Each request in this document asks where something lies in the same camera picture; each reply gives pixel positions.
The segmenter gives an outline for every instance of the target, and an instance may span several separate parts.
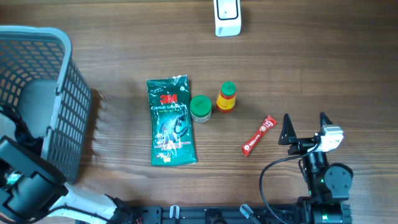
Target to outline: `green lid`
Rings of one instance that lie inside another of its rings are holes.
[[[226,96],[232,96],[236,92],[236,86],[233,82],[224,82],[223,86],[221,87],[221,91]]]
[[[207,116],[211,112],[211,100],[205,95],[192,98],[190,103],[191,113],[199,118]]]

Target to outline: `small jar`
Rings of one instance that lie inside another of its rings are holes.
[[[192,98],[190,103],[192,120],[204,123],[211,116],[211,100],[205,95],[198,95]]]

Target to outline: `gray plastic basket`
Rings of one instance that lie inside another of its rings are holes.
[[[0,26],[0,102],[20,112],[33,137],[44,137],[41,157],[75,183],[91,93],[64,32]]]

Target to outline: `wooden table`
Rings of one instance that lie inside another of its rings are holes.
[[[2,24],[59,27],[92,88],[77,186],[134,205],[262,205],[259,174],[287,156],[283,115],[297,136],[319,113],[345,131],[328,154],[355,173],[355,223],[398,218],[398,4],[394,1],[243,1],[236,37],[214,34],[213,3],[164,2],[0,7]],[[192,96],[213,102],[223,82],[238,105],[194,124],[198,162],[151,167],[146,80],[187,74]],[[241,145],[271,114],[280,123],[244,157]],[[297,161],[264,179],[271,203],[308,195]],[[46,218],[41,223],[73,223]]]

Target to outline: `3m package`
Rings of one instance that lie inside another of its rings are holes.
[[[195,163],[188,77],[147,80],[147,86],[152,118],[152,165]]]

